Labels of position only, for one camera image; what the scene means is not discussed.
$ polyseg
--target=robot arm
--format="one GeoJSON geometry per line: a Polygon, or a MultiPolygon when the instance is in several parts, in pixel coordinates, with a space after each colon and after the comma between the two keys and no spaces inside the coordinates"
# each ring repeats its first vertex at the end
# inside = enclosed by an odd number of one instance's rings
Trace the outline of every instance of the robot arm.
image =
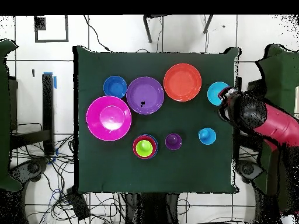
{"type": "Polygon", "coordinates": [[[219,93],[219,116],[239,130],[260,135],[279,150],[281,162],[290,176],[292,212],[299,211],[299,122],[282,109],[275,108],[254,95],[227,87],[219,93]]]}

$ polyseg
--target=green cup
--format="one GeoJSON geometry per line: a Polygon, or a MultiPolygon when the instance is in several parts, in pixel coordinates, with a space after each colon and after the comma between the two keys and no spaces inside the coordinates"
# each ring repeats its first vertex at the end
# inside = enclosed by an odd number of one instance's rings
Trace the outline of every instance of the green cup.
{"type": "Polygon", "coordinates": [[[136,144],[136,152],[141,157],[147,157],[152,153],[152,144],[148,140],[141,140],[136,144]]]}

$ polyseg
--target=blue cable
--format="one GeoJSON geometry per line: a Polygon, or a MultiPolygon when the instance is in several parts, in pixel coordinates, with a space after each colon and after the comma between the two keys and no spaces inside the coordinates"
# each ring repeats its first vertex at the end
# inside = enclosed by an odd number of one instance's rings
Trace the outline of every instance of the blue cable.
{"type": "Polygon", "coordinates": [[[51,198],[50,198],[50,200],[49,200],[48,209],[45,211],[43,217],[40,219],[40,224],[43,224],[43,222],[44,222],[44,219],[43,219],[43,218],[44,218],[45,215],[47,214],[47,211],[48,211],[49,208],[50,208],[51,200],[52,200],[52,198],[54,198],[54,194],[56,194],[56,193],[61,193],[61,191],[60,191],[59,189],[55,189],[55,190],[53,191],[52,196],[51,196],[51,198]]]}

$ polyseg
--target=small purple bowl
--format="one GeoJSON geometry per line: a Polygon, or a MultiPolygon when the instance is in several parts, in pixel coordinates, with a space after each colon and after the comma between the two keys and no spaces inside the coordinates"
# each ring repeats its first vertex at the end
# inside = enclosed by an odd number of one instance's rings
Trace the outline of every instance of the small purple bowl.
{"type": "Polygon", "coordinates": [[[176,133],[171,133],[165,138],[165,145],[168,149],[175,151],[182,146],[182,138],[176,133]]]}

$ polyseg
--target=stacked bowls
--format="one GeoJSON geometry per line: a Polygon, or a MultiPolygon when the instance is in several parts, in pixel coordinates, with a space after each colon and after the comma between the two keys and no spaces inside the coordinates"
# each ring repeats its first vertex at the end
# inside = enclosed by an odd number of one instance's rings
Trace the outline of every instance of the stacked bowls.
{"type": "Polygon", "coordinates": [[[140,159],[153,158],[158,151],[157,140],[148,134],[140,135],[133,142],[133,152],[140,159]]]}

